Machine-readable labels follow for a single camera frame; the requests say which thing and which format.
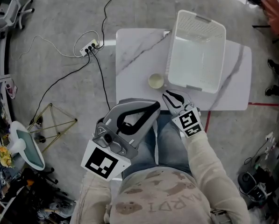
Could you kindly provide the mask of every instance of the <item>white cable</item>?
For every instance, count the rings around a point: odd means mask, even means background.
[[[79,41],[79,39],[80,39],[83,35],[85,35],[86,33],[89,33],[89,32],[94,32],[95,34],[97,34],[97,36],[98,36],[98,43],[99,43],[99,45],[100,45],[100,37],[99,37],[99,34],[98,34],[96,31],[94,31],[94,30],[87,31],[87,32],[81,34],[81,36],[76,40],[76,42],[75,42],[75,44],[74,44],[74,47],[73,47],[74,56],[68,56],[68,55],[62,54],[62,53],[56,48],[56,46],[55,46],[52,42],[46,40],[45,38],[43,38],[43,37],[40,36],[40,35],[36,35],[36,36],[32,39],[32,42],[31,42],[31,44],[30,44],[30,47],[29,47],[28,51],[27,51],[27,52],[21,53],[21,54],[19,55],[19,58],[13,59],[12,53],[10,53],[10,56],[11,56],[11,58],[12,58],[13,61],[18,61],[18,60],[21,58],[22,55],[27,54],[27,53],[30,52],[30,49],[31,49],[31,47],[32,47],[32,44],[33,44],[33,41],[35,40],[35,38],[36,38],[36,37],[40,37],[40,38],[42,38],[44,41],[49,42],[50,44],[52,44],[53,47],[56,49],[56,51],[58,51],[58,53],[61,54],[62,56],[71,57],[71,58],[81,58],[82,56],[77,56],[77,55],[76,55],[76,53],[75,53],[75,47],[76,47],[76,44],[77,44],[77,42]]]

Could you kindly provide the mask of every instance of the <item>gray floor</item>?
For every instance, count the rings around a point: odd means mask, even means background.
[[[72,55],[75,40],[83,32],[97,30],[104,18],[103,7],[108,0],[34,0],[34,14],[26,18],[26,28],[12,38],[14,58],[28,50],[35,35],[52,41],[65,54]],[[276,81],[267,66],[267,59],[279,62],[279,43],[272,45],[270,29],[256,30],[252,24],[267,24],[263,11],[246,0],[113,0],[107,8],[106,40],[115,39],[120,28],[173,27],[180,9],[194,11],[222,23],[227,39],[249,46],[252,50],[252,82],[250,102],[278,103],[266,97],[266,87]],[[95,38],[86,34],[76,50]],[[106,46],[98,53],[106,90],[111,105],[115,100],[115,46]],[[53,47],[40,40],[18,61],[10,61],[10,71],[18,86],[13,101],[16,118],[28,125],[44,91],[61,76],[78,69],[85,58],[60,56]],[[78,198],[80,181],[85,171],[80,167],[85,147],[94,132],[98,118],[107,112],[104,93],[96,62],[82,72],[71,75],[55,85],[45,96],[41,109],[52,102],[78,118],[67,134],[44,154],[46,163],[56,170],[59,186]],[[250,105],[243,112],[211,112],[208,137],[228,175],[235,180],[242,162],[263,144],[273,129],[278,109]],[[202,114],[206,119],[207,112]]]

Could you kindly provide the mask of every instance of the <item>laundry basket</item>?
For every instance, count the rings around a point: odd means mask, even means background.
[[[180,10],[172,31],[166,74],[170,83],[216,93],[222,75],[225,27]]]

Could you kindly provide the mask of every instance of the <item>sweatshirt sleeve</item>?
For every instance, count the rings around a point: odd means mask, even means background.
[[[103,224],[110,202],[110,182],[87,172],[70,224]]]
[[[227,211],[235,224],[249,224],[246,203],[209,145],[206,133],[187,138],[186,148],[190,170],[211,208]]]

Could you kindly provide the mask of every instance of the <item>marble table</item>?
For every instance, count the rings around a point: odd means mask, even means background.
[[[251,83],[251,49],[226,41],[225,58],[219,90],[216,94],[172,85],[165,77],[171,33],[165,29],[127,28],[116,33],[116,101],[125,98],[146,98],[160,102],[165,89],[178,89],[188,93],[201,110],[245,110]],[[165,77],[165,87],[149,87],[153,73]]]

